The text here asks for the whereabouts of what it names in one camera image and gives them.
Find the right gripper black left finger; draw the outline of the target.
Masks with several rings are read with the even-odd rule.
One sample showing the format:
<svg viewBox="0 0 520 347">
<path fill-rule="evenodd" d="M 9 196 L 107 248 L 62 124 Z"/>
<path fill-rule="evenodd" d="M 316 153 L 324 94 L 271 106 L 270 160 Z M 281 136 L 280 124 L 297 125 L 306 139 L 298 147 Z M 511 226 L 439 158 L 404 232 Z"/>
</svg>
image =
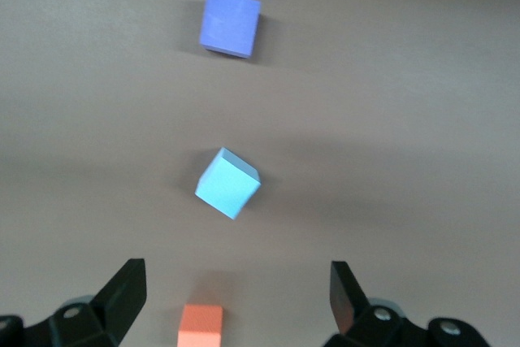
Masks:
<svg viewBox="0 0 520 347">
<path fill-rule="evenodd" d="M 1 317 L 2 346 L 119 346 L 145 304 L 145 260 L 129 259 L 87 302 L 74 302 L 30 327 Z"/>
</svg>

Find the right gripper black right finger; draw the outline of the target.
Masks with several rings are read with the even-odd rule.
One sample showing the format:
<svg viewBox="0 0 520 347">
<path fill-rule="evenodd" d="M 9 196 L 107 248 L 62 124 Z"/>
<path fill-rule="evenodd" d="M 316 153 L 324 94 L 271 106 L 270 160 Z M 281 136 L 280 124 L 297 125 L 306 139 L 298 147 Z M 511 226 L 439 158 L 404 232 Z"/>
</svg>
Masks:
<svg viewBox="0 0 520 347">
<path fill-rule="evenodd" d="M 370 303 L 344 261 L 331 262 L 329 301 L 338 332 L 326 346 L 489 345 L 476 328 L 460 319 L 437 317 L 421 328 L 390 306 Z"/>
</svg>

